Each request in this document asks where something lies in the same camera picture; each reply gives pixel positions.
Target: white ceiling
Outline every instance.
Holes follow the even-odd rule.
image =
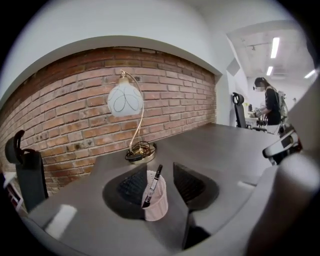
[[[276,58],[271,59],[274,37],[279,37],[280,43]],[[310,80],[304,77],[314,69],[314,64],[307,50],[305,36],[299,30],[272,30],[239,36],[231,41],[247,77],[266,77],[310,85]],[[270,77],[266,76],[269,66],[273,66]]]

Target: ceiling light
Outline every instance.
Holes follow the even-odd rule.
[[[272,50],[271,50],[271,59],[275,59],[277,56],[277,52],[278,52],[278,48],[279,48],[279,42],[280,42],[280,38],[279,37],[275,37],[273,38],[272,41]]]
[[[274,69],[273,66],[268,67],[268,71],[266,72],[266,75],[270,76],[273,69]]]
[[[312,70],[309,74],[307,74],[304,78],[309,78],[311,77],[314,73],[316,73],[316,70]]]

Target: black office chair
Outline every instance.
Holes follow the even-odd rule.
[[[242,105],[244,101],[245,101],[245,98],[241,94],[233,92],[232,102],[234,103],[234,110],[235,110],[236,124],[237,124],[236,126],[240,128],[266,132],[267,129],[265,128],[251,127],[251,125],[246,124],[244,106]]]
[[[24,130],[18,131],[6,142],[4,151],[8,162],[15,164],[21,195],[29,213],[48,198],[48,192],[40,152],[30,148],[20,149],[20,141],[24,134]]]

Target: black pen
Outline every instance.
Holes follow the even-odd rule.
[[[146,207],[148,207],[150,205],[150,200],[151,200],[151,197],[152,197],[152,195],[154,194],[154,192],[156,190],[156,186],[157,186],[160,174],[161,174],[162,167],[163,166],[160,164],[159,167],[158,167],[158,170],[155,173],[154,179],[152,181],[152,184],[150,186],[148,194],[147,194],[147,196],[146,196],[146,198],[145,198],[145,200],[143,202],[142,208],[146,208]]]

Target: person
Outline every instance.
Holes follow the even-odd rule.
[[[279,94],[264,77],[256,78],[254,85],[254,89],[258,92],[265,92],[265,107],[255,111],[250,117],[259,118],[262,115],[266,115],[268,133],[277,135],[281,123]]]

